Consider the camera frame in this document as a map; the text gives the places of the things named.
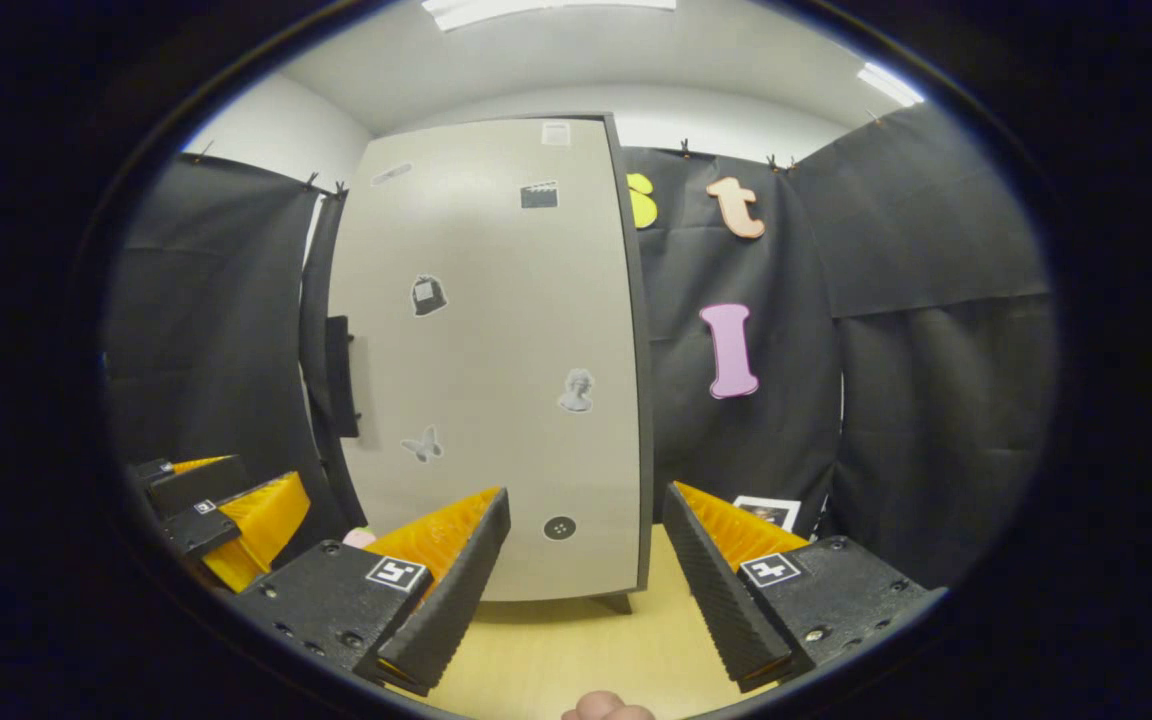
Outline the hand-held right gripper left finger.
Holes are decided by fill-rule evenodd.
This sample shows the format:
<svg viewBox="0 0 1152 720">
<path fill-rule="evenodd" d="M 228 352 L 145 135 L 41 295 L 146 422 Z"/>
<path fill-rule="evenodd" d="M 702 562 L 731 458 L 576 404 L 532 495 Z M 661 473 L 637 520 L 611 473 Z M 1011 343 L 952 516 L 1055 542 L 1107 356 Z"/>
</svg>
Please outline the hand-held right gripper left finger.
<svg viewBox="0 0 1152 720">
<path fill-rule="evenodd" d="M 465 637 L 511 529 L 490 487 L 357 548 L 325 539 L 236 597 L 285 647 L 329 669 L 426 696 Z"/>
</svg>

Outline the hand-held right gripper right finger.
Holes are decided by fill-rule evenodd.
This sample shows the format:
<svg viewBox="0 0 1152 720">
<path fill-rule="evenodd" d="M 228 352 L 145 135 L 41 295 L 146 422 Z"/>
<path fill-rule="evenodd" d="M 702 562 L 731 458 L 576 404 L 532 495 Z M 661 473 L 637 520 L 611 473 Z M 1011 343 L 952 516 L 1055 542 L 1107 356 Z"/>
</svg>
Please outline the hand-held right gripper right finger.
<svg viewBox="0 0 1152 720">
<path fill-rule="evenodd" d="M 809 541 L 681 482 L 667 488 L 664 528 L 723 670 L 744 692 L 844 664 L 945 596 L 849 537 Z"/>
</svg>

